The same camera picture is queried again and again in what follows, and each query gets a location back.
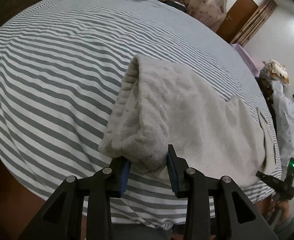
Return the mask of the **grey fleece pants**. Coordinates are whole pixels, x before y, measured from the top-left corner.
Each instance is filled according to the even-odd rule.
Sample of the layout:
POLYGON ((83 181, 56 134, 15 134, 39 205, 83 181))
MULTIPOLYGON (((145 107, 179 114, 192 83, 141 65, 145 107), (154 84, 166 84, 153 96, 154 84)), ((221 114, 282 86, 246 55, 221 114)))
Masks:
POLYGON ((136 172, 169 182, 168 146, 205 176, 240 187, 277 166, 271 128, 239 96, 223 99, 185 64, 136 55, 122 79, 100 153, 126 157, 136 172))

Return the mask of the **floral pillow pile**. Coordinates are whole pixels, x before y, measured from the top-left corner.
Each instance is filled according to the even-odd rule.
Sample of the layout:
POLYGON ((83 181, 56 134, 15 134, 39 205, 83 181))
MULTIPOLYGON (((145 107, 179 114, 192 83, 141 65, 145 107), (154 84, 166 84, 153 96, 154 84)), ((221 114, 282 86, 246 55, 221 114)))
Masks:
POLYGON ((289 76, 285 66, 270 59, 269 62, 263 61, 264 67, 260 70, 259 77, 268 82, 279 81, 282 85, 289 85, 289 76))

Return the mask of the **lilac folded cloth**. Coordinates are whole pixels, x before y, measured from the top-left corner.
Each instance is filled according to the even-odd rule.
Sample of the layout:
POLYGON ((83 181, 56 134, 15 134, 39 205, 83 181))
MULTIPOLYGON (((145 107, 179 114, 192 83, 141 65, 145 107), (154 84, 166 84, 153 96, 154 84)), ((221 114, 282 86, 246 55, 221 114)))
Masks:
POLYGON ((259 77, 260 71, 264 68, 264 64, 257 57, 250 56, 249 53, 239 44, 231 44, 234 50, 240 55, 246 66, 250 69, 254 77, 259 77))

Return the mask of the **grey white striped bed sheet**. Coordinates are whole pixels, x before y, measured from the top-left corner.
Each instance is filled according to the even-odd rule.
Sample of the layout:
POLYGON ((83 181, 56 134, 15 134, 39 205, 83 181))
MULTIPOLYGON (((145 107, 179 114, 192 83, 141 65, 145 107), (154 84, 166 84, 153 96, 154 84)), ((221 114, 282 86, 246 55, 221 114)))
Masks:
POLYGON ((0 159, 20 184, 47 199, 110 163, 98 146, 136 54, 187 64, 271 118, 241 57, 189 15, 157 0, 43 0, 0 27, 0 159))

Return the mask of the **brown wooden door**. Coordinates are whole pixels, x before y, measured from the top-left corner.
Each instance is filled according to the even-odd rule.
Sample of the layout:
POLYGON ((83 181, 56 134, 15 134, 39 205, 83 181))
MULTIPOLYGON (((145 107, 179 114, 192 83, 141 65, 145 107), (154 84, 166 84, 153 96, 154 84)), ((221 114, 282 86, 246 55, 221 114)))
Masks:
POLYGON ((216 34, 230 43, 257 9, 258 5, 254 0, 236 0, 216 34))

